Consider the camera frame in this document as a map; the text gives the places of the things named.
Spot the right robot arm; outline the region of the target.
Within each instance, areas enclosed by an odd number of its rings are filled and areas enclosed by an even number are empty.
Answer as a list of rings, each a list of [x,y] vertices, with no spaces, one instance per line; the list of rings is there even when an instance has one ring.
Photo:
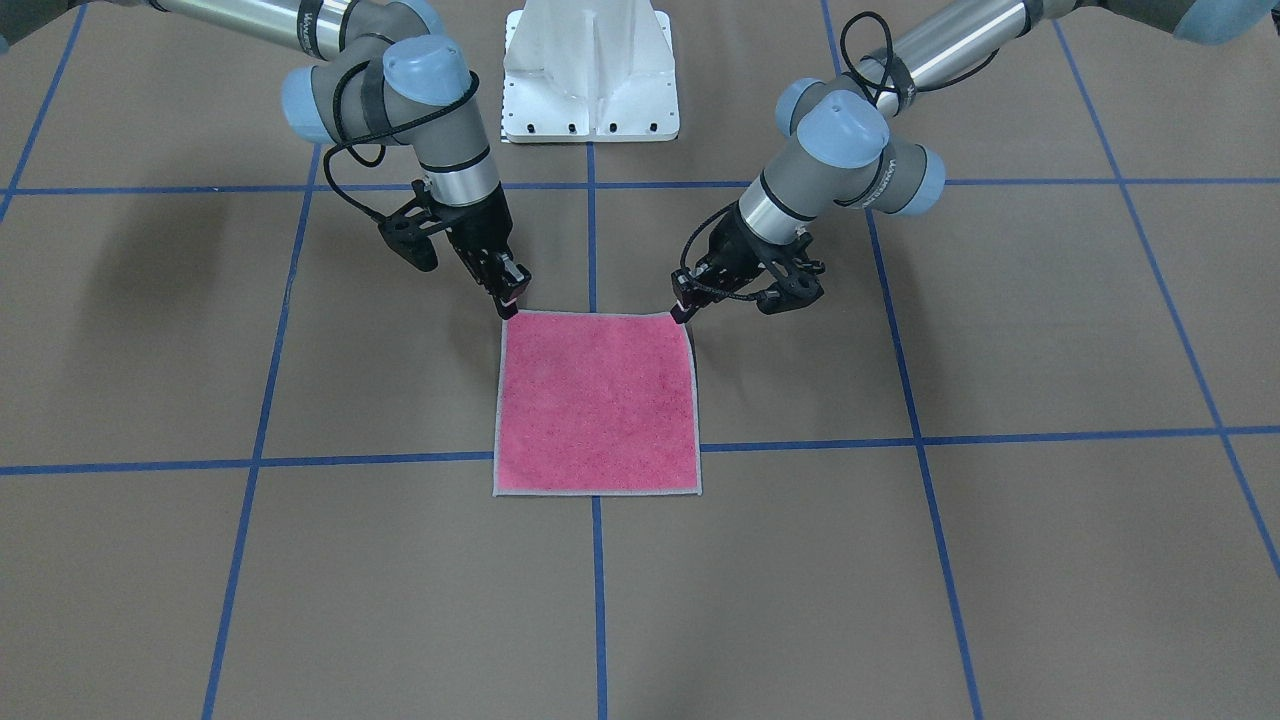
[[[479,77],[426,1],[154,1],[210,26],[291,47],[312,59],[282,86],[282,110],[303,140],[324,143],[332,192],[372,220],[385,245],[420,272],[438,265],[444,234],[499,318],[518,311],[531,274],[509,247],[506,192],[477,105]],[[412,149],[421,174],[412,197],[383,213],[343,192],[332,160],[361,167],[362,146]]]

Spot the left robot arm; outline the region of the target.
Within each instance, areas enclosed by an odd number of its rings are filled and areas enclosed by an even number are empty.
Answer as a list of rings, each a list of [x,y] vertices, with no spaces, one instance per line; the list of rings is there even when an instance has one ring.
[[[707,254],[682,259],[671,277],[671,316],[689,322],[724,300],[777,314],[815,302],[824,264],[808,255],[809,225],[833,208],[915,217],[945,188],[946,168],[928,147],[895,138],[890,120],[922,95],[986,68],[998,50],[1041,22],[1076,10],[1076,1],[954,1],[895,37],[873,12],[882,47],[842,50],[832,79],[803,78],[778,99],[774,120],[785,146],[739,200],[703,223]]]

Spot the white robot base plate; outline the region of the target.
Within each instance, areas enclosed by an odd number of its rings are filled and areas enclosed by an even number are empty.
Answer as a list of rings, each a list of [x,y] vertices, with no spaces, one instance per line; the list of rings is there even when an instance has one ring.
[[[639,143],[678,137],[672,22],[649,1],[527,1],[504,20],[500,137]]]

